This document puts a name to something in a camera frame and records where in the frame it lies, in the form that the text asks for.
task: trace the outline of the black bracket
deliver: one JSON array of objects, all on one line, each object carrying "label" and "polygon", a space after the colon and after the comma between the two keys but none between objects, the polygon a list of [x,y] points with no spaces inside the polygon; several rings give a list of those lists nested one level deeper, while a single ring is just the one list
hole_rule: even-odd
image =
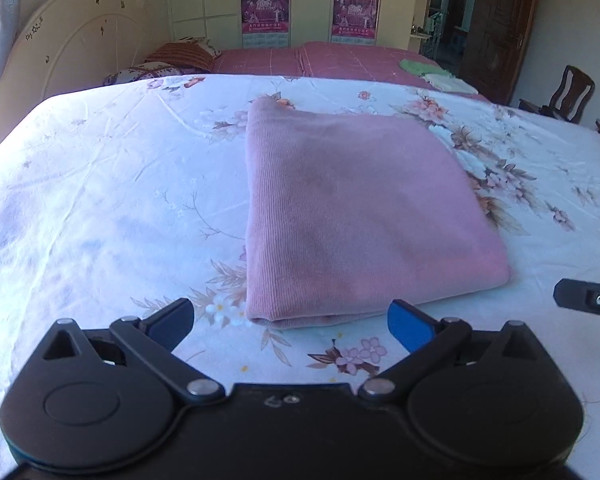
[{"label": "black bracket", "polygon": [[558,306],[600,316],[600,283],[560,280],[554,288]]}]

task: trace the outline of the green towel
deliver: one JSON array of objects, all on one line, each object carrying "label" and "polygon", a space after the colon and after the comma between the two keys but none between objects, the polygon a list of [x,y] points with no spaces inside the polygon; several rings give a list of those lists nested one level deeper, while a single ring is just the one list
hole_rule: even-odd
[{"label": "green towel", "polygon": [[444,68],[440,68],[438,65],[420,63],[418,61],[411,61],[409,59],[403,59],[400,62],[400,68],[405,72],[409,72],[410,74],[418,77],[422,77],[426,74],[440,74],[452,77],[451,73],[447,72]]}]

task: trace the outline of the wooden chair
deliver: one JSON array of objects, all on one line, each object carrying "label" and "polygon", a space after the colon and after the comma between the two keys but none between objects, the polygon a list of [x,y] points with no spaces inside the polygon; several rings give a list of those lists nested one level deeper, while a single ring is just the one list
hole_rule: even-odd
[{"label": "wooden chair", "polygon": [[[558,101],[560,100],[564,90],[567,88],[567,78],[569,72],[571,72],[571,85],[566,95],[562,99],[560,108],[557,108]],[[539,107],[529,101],[520,99],[520,105],[518,108],[526,112],[541,114],[554,119],[562,119],[570,123],[580,124],[580,121],[582,120],[582,114],[584,113],[584,108],[587,106],[589,101],[591,101],[591,97],[595,89],[596,84],[593,82],[592,78],[586,75],[582,70],[574,66],[567,65],[567,68],[564,69],[564,73],[562,74],[560,88],[558,88],[548,105]],[[578,99],[580,99],[583,95],[584,97],[580,102],[580,106],[578,106],[576,113],[570,119],[569,115],[573,111]]]}]

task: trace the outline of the striped pillow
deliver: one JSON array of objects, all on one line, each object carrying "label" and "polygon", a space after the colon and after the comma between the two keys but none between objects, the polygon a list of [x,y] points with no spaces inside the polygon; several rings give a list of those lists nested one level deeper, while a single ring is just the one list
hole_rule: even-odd
[{"label": "striped pillow", "polygon": [[179,68],[199,68],[211,72],[219,52],[205,38],[185,38],[164,44],[146,58],[146,62],[161,61]]}]

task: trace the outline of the white towel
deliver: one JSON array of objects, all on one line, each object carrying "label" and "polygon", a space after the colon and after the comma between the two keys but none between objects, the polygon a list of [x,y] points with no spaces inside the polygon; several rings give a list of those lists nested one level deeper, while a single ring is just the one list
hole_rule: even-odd
[{"label": "white towel", "polygon": [[478,91],[462,79],[441,74],[426,74],[424,79],[443,92],[475,95]]}]

